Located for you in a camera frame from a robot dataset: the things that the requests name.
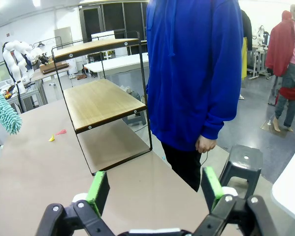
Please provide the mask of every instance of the blue hoodie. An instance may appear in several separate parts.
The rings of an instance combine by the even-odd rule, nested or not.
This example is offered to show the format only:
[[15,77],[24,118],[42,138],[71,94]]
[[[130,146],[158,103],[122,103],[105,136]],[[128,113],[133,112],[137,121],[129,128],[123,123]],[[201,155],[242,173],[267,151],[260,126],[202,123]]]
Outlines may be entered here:
[[148,107],[156,137],[184,151],[236,116],[243,27],[238,0],[150,0]]

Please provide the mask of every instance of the screw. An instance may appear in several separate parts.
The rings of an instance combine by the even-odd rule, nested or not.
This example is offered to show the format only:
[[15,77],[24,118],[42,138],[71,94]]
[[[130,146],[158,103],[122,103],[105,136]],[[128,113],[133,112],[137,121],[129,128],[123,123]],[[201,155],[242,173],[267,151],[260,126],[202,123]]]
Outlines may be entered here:
[[258,202],[258,199],[257,199],[256,197],[253,197],[253,198],[251,199],[251,202],[252,202],[252,203],[257,203],[257,202]]
[[230,201],[232,201],[232,196],[226,196],[226,197],[225,197],[225,201],[226,201],[226,202],[230,202]]

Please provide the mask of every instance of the two-tier shelf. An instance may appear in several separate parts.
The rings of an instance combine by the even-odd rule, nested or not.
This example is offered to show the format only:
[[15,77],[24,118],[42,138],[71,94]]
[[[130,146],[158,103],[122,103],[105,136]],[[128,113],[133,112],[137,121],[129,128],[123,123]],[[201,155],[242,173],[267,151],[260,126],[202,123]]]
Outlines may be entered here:
[[[142,48],[138,38],[106,39],[88,43],[74,41],[53,47],[52,57],[56,65],[67,59],[134,45],[139,46],[142,85],[147,102]],[[87,145],[90,150],[87,153],[83,151],[83,154],[93,175],[96,171],[111,169],[152,150],[147,105],[106,78],[63,90],[57,66],[55,67],[81,149],[86,149],[83,147]],[[142,111],[146,111],[150,146],[121,120]]]

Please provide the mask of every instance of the red hoodie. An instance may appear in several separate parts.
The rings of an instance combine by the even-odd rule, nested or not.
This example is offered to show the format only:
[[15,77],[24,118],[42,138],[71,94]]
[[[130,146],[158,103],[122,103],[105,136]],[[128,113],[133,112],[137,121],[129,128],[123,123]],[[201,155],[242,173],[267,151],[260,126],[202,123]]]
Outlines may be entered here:
[[266,67],[273,70],[274,75],[282,77],[290,64],[295,46],[295,30],[292,14],[284,11],[282,22],[271,31],[269,48],[265,60]]

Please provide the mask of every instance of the red paper piece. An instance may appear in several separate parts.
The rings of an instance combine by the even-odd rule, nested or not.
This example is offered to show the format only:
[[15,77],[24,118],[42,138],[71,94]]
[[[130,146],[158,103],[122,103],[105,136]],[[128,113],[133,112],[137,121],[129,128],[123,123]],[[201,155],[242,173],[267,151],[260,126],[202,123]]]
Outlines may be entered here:
[[59,134],[66,134],[66,129],[61,130],[59,133],[56,133],[55,135],[59,135]]

